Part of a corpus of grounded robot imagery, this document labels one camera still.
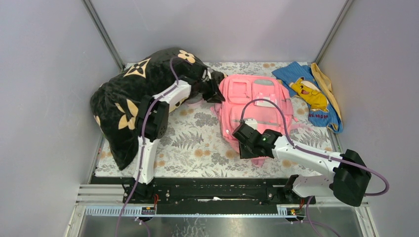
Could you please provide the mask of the pink student backpack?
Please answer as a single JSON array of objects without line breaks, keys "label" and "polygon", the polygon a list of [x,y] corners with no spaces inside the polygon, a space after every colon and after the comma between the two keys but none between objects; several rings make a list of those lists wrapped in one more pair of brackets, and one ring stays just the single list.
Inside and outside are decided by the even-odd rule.
[{"label": "pink student backpack", "polygon": [[239,142],[232,133],[239,126],[241,116],[260,133],[272,129],[284,134],[286,130],[306,128],[293,115],[288,89],[273,78],[230,75],[213,88],[199,86],[198,92],[206,102],[214,103],[211,111],[220,123],[221,135],[237,152]]}]

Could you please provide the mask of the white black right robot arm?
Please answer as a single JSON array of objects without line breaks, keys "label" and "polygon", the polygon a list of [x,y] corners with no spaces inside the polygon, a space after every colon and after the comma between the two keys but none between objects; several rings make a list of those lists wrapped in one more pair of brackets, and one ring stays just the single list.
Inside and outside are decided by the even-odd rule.
[{"label": "white black right robot arm", "polygon": [[283,190],[287,202],[296,203],[310,196],[334,196],[347,205],[361,205],[372,175],[357,152],[346,150],[340,154],[320,150],[293,141],[287,131],[266,129],[260,133],[244,122],[232,135],[239,141],[240,154],[246,158],[286,159],[318,173],[317,176],[290,176]]}]

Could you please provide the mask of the black pillow with beige flowers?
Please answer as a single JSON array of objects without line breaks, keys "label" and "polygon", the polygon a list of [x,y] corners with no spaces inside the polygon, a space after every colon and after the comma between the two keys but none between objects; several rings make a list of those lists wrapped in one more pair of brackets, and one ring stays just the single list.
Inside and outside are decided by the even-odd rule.
[{"label": "black pillow with beige flowers", "polygon": [[93,117],[110,144],[119,170],[130,165],[138,153],[135,122],[142,98],[161,93],[175,82],[170,62],[178,76],[179,65],[204,64],[180,47],[162,49],[100,85],[90,98]]}]

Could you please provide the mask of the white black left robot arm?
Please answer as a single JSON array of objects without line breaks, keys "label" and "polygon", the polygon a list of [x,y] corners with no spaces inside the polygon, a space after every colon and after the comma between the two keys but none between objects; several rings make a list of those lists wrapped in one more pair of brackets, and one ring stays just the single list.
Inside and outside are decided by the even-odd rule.
[{"label": "white black left robot arm", "polygon": [[216,72],[210,67],[204,67],[203,77],[196,80],[178,76],[172,62],[169,63],[169,68],[175,77],[175,82],[161,93],[144,96],[140,102],[135,122],[138,128],[139,151],[133,178],[136,183],[141,185],[136,187],[134,196],[142,203],[147,203],[153,198],[153,190],[147,185],[154,179],[153,163],[160,139],[168,128],[169,113],[190,99],[193,89],[198,89],[205,84],[208,84],[210,89],[202,93],[204,100],[209,103],[225,101],[219,91],[218,84],[226,75]]}]

